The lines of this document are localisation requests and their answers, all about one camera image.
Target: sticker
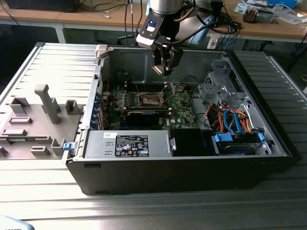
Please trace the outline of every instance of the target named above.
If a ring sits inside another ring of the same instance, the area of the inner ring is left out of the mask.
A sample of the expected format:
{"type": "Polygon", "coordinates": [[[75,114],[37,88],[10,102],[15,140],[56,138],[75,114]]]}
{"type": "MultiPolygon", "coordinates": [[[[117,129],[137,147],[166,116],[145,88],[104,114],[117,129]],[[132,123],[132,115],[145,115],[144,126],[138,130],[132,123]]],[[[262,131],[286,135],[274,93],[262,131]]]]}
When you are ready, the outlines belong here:
{"type": "Polygon", "coordinates": [[[116,157],[149,157],[148,136],[116,136],[116,151],[116,157]]]}
{"type": "Polygon", "coordinates": [[[116,138],[117,133],[104,133],[104,138],[116,138]]]}

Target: workbench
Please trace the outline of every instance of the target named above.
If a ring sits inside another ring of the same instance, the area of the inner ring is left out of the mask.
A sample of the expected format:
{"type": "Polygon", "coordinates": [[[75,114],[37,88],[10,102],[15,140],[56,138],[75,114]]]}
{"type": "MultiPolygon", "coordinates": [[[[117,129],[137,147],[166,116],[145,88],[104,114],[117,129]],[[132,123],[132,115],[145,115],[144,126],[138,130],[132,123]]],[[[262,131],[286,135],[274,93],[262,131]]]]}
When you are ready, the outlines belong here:
{"type": "MultiPolygon", "coordinates": [[[[301,42],[307,32],[306,24],[300,23],[292,25],[276,19],[278,23],[244,23],[242,14],[235,13],[236,5],[240,0],[225,0],[225,5],[229,15],[237,22],[242,23],[242,29],[238,38],[253,39],[263,41],[282,41],[282,42],[301,42]]],[[[101,0],[93,0],[93,4],[101,3],[101,0]]],[[[122,0],[118,0],[112,4],[101,6],[101,9],[106,9],[115,5],[122,4],[122,0]]],[[[75,13],[64,13],[57,11],[34,11],[34,10],[12,10],[4,2],[3,6],[12,17],[20,25],[52,27],[56,30],[60,43],[66,43],[65,28],[70,29],[87,29],[87,30],[109,30],[109,31],[124,31],[124,12],[125,7],[118,7],[109,10],[110,18],[105,18],[93,12],[87,12],[78,9],[75,13]]],[[[299,5],[295,8],[296,11],[307,11],[307,6],[299,5]]],[[[145,21],[146,4],[143,4],[143,17],[140,24],[142,26],[145,21]]],[[[140,18],[140,4],[134,4],[134,21],[133,26],[136,28],[140,18]]],[[[1,24],[16,24],[10,16],[0,7],[0,23],[1,24]]],[[[127,14],[127,31],[131,31],[131,14],[127,14]]],[[[220,34],[208,33],[207,36],[214,39],[220,37],[220,34]]]]}
{"type": "MultiPolygon", "coordinates": [[[[0,126],[14,96],[41,104],[37,84],[48,84],[59,104],[72,99],[86,106],[94,50],[94,45],[36,46],[0,96],[0,126]]],[[[0,160],[0,215],[22,219],[36,230],[305,229],[306,153],[301,149],[303,159],[296,166],[250,190],[97,196],[84,195],[60,159],[0,160]]]]}

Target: paper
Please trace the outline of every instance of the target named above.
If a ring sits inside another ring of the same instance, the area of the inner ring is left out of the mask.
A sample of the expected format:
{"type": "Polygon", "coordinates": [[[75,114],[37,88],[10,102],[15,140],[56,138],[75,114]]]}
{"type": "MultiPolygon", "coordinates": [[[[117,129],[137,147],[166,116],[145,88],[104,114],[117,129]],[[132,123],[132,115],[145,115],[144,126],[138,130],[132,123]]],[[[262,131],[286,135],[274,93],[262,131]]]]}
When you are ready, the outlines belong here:
{"type": "Polygon", "coordinates": [[[250,4],[238,3],[238,5],[236,6],[234,11],[237,12],[237,13],[244,14],[245,11],[248,9],[248,6],[251,6],[251,7],[257,8],[257,9],[261,9],[261,7],[253,6],[253,5],[250,5],[250,4]]]}
{"type": "Polygon", "coordinates": [[[104,138],[116,138],[117,133],[104,133],[104,138]]]}
{"type": "Polygon", "coordinates": [[[284,16],[281,16],[279,17],[279,19],[287,22],[287,23],[290,23],[292,25],[296,25],[296,24],[299,24],[302,22],[302,18],[299,18],[295,15],[292,15],[292,14],[287,14],[287,15],[284,15],[284,16]]]}

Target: metal table surface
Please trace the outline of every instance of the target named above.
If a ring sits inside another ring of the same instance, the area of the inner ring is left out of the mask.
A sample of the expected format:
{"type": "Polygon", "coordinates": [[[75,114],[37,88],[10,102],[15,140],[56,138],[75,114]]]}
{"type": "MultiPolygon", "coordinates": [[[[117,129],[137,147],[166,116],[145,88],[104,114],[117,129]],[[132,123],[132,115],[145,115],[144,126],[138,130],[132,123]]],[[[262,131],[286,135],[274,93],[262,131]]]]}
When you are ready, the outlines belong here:
{"type": "MultiPolygon", "coordinates": [[[[52,86],[50,96],[58,103],[74,99],[86,106],[94,50],[91,45],[35,47],[0,96],[0,126],[13,96],[40,103],[33,90],[37,83],[52,86]]],[[[0,215],[36,230],[306,229],[307,162],[305,157],[251,190],[86,196],[61,160],[2,160],[0,215]]]]}

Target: floor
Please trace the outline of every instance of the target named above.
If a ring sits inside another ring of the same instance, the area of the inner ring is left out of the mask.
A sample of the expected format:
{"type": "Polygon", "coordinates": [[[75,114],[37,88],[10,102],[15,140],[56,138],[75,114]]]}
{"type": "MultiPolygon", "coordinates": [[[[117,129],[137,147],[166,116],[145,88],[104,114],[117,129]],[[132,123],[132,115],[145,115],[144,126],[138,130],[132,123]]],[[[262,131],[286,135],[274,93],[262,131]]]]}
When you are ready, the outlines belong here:
{"type": "MultiPolygon", "coordinates": [[[[124,32],[67,29],[65,34],[69,43],[116,45],[117,38],[123,36],[124,32]]],[[[57,43],[58,39],[52,28],[0,25],[0,92],[13,77],[36,42],[57,43]]],[[[227,49],[256,51],[261,45],[261,41],[238,39],[232,40],[229,44],[227,49]]],[[[273,42],[266,45],[264,52],[273,56],[283,68],[286,68],[294,54],[292,46],[289,47],[284,42],[273,42]]],[[[302,57],[290,72],[290,76],[301,89],[305,88],[301,76],[307,75],[306,62],[307,55],[302,57]]]]}

